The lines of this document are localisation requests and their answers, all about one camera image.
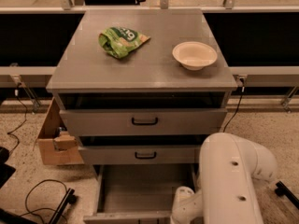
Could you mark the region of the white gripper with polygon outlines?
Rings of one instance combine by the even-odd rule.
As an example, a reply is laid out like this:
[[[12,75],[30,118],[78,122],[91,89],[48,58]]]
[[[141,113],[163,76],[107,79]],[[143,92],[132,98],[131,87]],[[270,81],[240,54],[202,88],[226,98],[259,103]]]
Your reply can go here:
[[[170,216],[171,224],[191,224],[203,215],[202,191],[194,192],[191,188],[177,188]]]

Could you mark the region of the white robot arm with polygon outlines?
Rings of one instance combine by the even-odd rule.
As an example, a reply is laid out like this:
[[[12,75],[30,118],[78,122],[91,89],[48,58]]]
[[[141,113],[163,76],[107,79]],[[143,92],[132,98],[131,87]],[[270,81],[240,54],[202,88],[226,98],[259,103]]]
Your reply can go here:
[[[273,182],[278,163],[267,148],[248,139],[214,133],[199,153],[198,191],[177,188],[171,224],[263,224],[254,180]]]

